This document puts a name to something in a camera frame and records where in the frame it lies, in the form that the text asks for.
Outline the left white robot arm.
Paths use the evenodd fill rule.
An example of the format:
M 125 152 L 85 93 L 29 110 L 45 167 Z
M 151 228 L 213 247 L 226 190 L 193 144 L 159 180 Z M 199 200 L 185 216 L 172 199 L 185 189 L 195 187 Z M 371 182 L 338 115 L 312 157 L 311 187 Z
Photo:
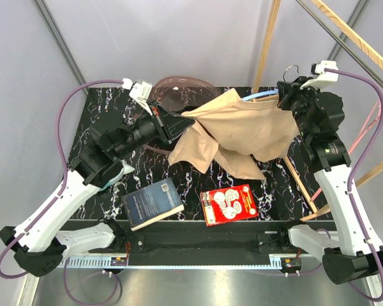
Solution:
M 171 144 L 194 122 L 155 101 L 132 125 L 125 124 L 123 116 L 115 112 L 101 116 L 90 126 L 90 141 L 65 170 L 59 187 L 23 223 L 0 231 L 5 251 L 13 251 L 24 273 L 36 277 L 87 251 L 119 252 L 125 245 L 125 231 L 112 219 L 70 232 L 62 227 L 88 199 L 129 172 L 124 159 L 130 152 L 154 139 Z

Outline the pink wire hanger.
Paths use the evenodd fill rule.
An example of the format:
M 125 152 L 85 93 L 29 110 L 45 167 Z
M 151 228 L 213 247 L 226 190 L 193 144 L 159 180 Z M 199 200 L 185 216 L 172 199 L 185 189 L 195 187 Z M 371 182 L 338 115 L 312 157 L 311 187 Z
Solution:
M 381 116 L 381 106 L 379 105 L 380 101 L 378 100 L 373 108 L 371 109 L 369 115 L 367 116 L 362 128 L 360 129 L 356 139 L 354 140 L 353 144 L 351 145 L 349 149 L 349 154 L 352 153 L 352 151 L 358 146 L 359 142 L 363 139 L 365 134 L 376 124 L 376 122 L 380 119 Z M 372 119 L 372 116 L 377 112 L 377 116 L 375 119 Z M 316 200 L 319 194 L 322 192 L 321 187 L 315 192 L 315 194 L 311 197 L 311 200 Z

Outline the blue hanger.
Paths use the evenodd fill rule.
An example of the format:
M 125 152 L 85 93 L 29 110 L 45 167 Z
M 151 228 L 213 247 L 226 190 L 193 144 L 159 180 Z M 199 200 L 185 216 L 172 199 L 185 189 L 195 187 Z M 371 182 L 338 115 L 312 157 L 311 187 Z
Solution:
M 299 66 L 297 64 L 291 65 L 284 71 L 282 75 L 283 81 L 286 81 L 285 75 L 287 74 L 288 70 L 290 70 L 291 68 L 296 68 L 296 73 L 299 74 Z M 278 94 L 278 89 L 273 89 L 269 91 L 263 91 L 263 92 L 251 94 L 249 96 L 243 97 L 242 100 L 245 102 L 248 102 L 257 98 L 263 98 L 263 97 L 272 96 L 276 94 Z

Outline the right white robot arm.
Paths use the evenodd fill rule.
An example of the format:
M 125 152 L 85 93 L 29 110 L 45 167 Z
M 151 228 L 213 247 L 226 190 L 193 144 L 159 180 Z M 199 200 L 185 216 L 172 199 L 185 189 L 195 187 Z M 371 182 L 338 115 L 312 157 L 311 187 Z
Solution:
M 345 118 L 341 97 L 322 92 L 311 77 L 279 81 L 278 108 L 290 111 L 301 135 L 301 153 L 329 204 L 338 240 L 316 232 L 302 221 L 287 223 L 277 236 L 283 252 L 296 248 L 317 258 L 335 284 L 383 270 L 383 243 L 371 226 L 354 185 L 354 167 L 337 135 Z

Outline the beige t shirt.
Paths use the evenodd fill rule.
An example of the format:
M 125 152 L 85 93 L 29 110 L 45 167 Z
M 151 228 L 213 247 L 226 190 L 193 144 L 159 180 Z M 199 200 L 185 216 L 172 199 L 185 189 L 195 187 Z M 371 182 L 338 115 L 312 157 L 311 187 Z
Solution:
M 183 112 L 195 122 L 169 154 L 169 164 L 186 161 L 206 173 L 215 161 L 236 179 L 265 180 L 257 163 L 285 157 L 299 134 L 291 112 L 277 104 L 276 94 L 243 101 L 231 89 Z

